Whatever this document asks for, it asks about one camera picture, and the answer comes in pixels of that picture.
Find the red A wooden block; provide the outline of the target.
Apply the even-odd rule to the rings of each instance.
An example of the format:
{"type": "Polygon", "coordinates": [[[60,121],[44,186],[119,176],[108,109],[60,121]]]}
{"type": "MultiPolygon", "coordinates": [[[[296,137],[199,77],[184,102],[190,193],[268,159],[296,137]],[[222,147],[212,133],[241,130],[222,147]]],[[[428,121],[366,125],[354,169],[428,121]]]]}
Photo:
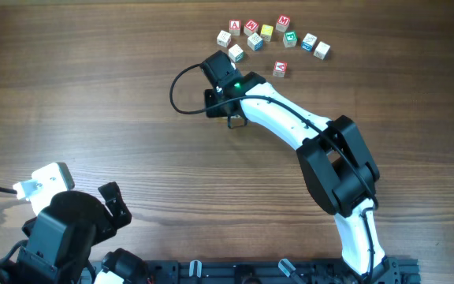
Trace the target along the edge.
{"type": "Polygon", "coordinates": [[[274,64],[273,75],[275,77],[284,77],[288,64],[283,61],[276,61],[274,64]]]}

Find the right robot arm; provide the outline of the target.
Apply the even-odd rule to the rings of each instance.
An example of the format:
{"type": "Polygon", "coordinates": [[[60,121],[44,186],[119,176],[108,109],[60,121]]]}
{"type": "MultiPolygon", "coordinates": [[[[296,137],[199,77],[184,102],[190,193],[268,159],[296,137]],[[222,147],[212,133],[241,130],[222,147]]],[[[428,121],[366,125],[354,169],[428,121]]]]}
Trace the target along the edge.
{"type": "Polygon", "coordinates": [[[308,192],[334,217],[343,261],[358,276],[372,279],[385,256],[374,226],[380,173],[356,124],[346,116],[331,120],[312,114],[257,73],[242,75],[222,51],[199,67],[212,86],[205,92],[207,116],[239,114],[293,148],[308,192]]]}

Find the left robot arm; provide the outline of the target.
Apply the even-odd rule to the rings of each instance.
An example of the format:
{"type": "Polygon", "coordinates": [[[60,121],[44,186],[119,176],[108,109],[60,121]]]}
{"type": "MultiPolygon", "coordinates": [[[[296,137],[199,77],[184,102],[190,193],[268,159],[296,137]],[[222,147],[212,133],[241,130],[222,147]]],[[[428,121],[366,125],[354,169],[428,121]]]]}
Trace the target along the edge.
{"type": "Polygon", "coordinates": [[[108,253],[96,271],[89,260],[93,246],[132,221],[116,182],[99,187],[102,199],[64,191],[22,227],[18,241],[0,259],[0,283],[77,283],[87,271],[94,283],[150,283],[147,264],[119,248],[108,253]]]}

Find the plain wooden block red side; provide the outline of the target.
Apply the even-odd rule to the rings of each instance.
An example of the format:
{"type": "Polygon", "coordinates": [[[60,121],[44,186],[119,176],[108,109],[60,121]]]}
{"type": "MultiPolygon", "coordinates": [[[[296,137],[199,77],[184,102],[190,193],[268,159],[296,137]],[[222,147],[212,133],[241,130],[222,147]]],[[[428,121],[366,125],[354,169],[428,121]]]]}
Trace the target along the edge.
{"type": "Polygon", "coordinates": [[[228,47],[231,43],[232,35],[229,32],[221,30],[217,36],[217,44],[221,47],[228,47]]]}

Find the blue H wooden block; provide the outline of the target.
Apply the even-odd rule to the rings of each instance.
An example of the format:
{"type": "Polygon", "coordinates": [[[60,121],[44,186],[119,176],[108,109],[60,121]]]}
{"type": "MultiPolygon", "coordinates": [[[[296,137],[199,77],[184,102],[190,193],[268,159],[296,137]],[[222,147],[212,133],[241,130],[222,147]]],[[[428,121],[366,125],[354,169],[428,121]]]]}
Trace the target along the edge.
{"type": "Polygon", "coordinates": [[[253,50],[257,51],[260,50],[263,46],[263,39],[257,33],[253,33],[247,38],[248,46],[253,50]]]}

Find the red A block far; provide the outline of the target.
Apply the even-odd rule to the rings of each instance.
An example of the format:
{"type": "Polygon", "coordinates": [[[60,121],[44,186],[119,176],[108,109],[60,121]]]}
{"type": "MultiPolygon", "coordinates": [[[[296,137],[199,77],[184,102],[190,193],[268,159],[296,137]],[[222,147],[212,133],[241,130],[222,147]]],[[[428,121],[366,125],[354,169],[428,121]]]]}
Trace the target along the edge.
{"type": "Polygon", "coordinates": [[[233,36],[239,36],[241,30],[241,21],[232,19],[229,21],[229,33],[233,36]]]}

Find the red W wooden block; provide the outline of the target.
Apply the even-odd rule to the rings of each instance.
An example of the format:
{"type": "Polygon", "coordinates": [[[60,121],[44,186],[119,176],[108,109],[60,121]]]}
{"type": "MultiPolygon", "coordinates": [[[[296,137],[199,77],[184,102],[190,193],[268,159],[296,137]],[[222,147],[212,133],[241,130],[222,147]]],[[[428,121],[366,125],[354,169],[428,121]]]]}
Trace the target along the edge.
{"type": "Polygon", "coordinates": [[[259,30],[259,23],[250,19],[244,25],[244,34],[246,36],[251,36],[256,34],[259,30]]]}

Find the yellow wooden block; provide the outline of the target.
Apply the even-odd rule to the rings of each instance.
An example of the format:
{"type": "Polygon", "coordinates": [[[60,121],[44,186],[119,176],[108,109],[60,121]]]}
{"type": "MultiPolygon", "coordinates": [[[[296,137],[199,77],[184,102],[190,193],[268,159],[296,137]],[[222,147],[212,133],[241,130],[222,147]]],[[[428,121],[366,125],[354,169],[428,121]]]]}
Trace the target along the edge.
{"type": "Polygon", "coordinates": [[[260,36],[264,42],[270,42],[274,32],[274,27],[268,24],[264,24],[261,27],[260,36]]]}

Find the green top wooden block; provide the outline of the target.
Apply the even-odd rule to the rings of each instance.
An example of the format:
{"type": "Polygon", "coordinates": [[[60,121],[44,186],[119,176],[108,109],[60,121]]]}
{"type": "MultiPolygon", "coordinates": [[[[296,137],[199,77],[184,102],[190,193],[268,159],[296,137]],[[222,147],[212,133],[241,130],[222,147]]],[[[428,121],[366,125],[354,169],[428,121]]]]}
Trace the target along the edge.
{"type": "Polygon", "coordinates": [[[283,44],[285,48],[294,47],[297,44],[298,37],[295,31],[285,32],[283,35],[283,44]]]}

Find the red M wooden block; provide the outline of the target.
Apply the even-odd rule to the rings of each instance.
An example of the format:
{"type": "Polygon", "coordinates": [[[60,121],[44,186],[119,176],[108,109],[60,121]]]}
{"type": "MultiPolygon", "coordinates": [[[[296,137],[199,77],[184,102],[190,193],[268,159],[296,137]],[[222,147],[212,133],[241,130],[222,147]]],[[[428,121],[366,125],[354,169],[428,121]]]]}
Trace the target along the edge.
{"type": "Polygon", "coordinates": [[[287,32],[288,27],[290,25],[290,21],[291,21],[290,17],[281,14],[277,19],[276,30],[279,32],[287,32]]]}

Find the blue P wooden block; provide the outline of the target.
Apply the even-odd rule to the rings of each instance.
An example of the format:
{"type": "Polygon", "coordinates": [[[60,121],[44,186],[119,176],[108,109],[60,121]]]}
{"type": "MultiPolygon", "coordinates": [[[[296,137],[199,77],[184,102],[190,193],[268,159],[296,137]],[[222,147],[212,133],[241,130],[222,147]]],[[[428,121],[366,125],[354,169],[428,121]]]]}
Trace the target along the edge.
{"type": "Polygon", "coordinates": [[[301,48],[311,52],[314,48],[314,45],[317,42],[318,37],[315,35],[312,35],[311,33],[307,33],[301,42],[301,48]]]}

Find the blue L wooden block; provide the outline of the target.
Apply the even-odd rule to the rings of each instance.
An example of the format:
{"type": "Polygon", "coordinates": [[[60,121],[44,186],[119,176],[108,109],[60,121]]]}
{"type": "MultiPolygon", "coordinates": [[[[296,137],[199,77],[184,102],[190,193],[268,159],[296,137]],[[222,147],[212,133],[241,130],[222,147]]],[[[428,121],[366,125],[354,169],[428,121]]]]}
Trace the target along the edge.
{"type": "Polygon", "coordinates": [[[329,50],[330,50],[330,45],[321,41],[318,43],[318,45],[316,46],[316,48],[314,50],[314,56],[316,58],[324,60],[326,58],[326,55],[328,54],[329,50]]]}

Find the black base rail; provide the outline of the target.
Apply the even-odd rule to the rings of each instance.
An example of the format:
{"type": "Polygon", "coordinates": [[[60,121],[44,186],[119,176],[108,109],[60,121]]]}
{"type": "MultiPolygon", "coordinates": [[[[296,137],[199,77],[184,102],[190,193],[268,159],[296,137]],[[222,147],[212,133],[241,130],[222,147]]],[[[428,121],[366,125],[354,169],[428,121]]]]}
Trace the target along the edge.
{"type": "MultiPolygon", "coordinates": [[[[201,275],[190,272],[190,263],[151,260],[147,263],[149,278],[146,283],[359,283],[340,259],[293,261],[295,275],[287,276],[277,262],[202,262],[195,265],[201,275]]],[[[387,258],[374,269],[372,283],[420,284],[422,282],[417,260],[387,258]]]]}

